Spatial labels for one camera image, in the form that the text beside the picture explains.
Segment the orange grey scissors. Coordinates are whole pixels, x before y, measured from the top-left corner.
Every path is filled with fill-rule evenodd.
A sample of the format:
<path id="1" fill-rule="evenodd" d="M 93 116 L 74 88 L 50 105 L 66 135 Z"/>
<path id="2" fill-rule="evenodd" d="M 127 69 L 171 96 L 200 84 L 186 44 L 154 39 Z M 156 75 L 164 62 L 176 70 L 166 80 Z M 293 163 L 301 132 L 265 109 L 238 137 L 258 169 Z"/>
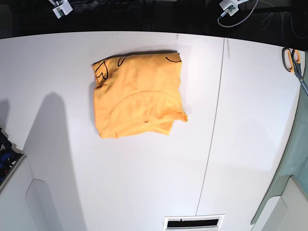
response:
<path id="1" fill-rule="evenodd" d="M 288 72 L 295 74 L 301 87 L 304 89 L 305 94 L 308 95 L 308 87 L 301 71 L 301 55 L 299 51 L 297 49 L 284 47 L 282 49 L 282 63 Z"/>

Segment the orange yellow t-shirt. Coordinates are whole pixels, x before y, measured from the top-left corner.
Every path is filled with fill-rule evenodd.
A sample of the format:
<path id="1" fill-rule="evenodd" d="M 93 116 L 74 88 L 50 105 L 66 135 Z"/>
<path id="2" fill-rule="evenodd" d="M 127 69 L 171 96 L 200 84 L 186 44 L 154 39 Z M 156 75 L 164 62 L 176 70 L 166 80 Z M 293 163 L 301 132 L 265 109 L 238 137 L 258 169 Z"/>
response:
<path id="1" fill-rule="evenodd" d="M 101 138 L 156 132 L 169 135 L 187 122 L 180 88 L 180 54 L 134 54 L 92 64 L 95 126 Z"/>

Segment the box of dark items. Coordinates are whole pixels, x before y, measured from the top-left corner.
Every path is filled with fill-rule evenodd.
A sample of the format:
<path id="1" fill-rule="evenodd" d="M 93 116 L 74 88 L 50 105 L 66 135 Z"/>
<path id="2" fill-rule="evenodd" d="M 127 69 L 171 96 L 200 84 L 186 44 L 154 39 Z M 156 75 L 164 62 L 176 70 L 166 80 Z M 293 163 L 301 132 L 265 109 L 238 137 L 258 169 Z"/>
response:
<path id="1" fill-rule="evenodd" d="M 13 169 L 24 157 L 20 151 L 13 148 L 8 135 L 0 128 L 0 185 L 2 186 Z"/>

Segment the white slotted vent panel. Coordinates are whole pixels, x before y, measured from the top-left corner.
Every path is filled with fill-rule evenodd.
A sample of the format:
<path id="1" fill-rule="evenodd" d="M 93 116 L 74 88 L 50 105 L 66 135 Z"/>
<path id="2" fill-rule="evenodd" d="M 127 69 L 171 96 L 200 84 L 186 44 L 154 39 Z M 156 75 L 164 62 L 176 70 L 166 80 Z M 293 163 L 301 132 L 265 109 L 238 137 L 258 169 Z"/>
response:
<path id="1" fill-rule="evenodd" d="M 164 218 L 164 231 L 219 231 L 224 214 Z"/>

